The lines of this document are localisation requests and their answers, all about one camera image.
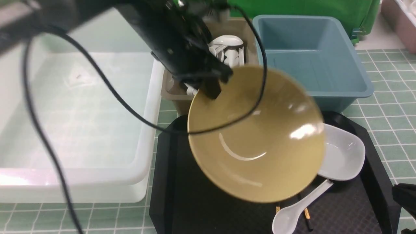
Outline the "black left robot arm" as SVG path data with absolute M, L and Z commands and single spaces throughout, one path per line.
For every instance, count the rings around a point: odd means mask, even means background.
M 203 17 L 229 8 L 224 0 L 6 0 L 1 1 L 1 52 L 43 32 L 68 33 L 115 8 L 179 82 L 215 99 L 233 74 L 209 52 Z

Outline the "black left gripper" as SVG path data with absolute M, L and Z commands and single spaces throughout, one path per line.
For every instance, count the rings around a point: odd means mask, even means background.
M 172 0 L 121 0 L 116 9 L 172 76 L 200 85 L 209 99 L 221 93 L 233 71 L 208 50 L 210 32 L 196 13 Z

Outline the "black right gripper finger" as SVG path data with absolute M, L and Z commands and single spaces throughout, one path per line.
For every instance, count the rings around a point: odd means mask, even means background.
M 416 219 L 416 185 L 399 183 L 392 187 L 393 200 Z

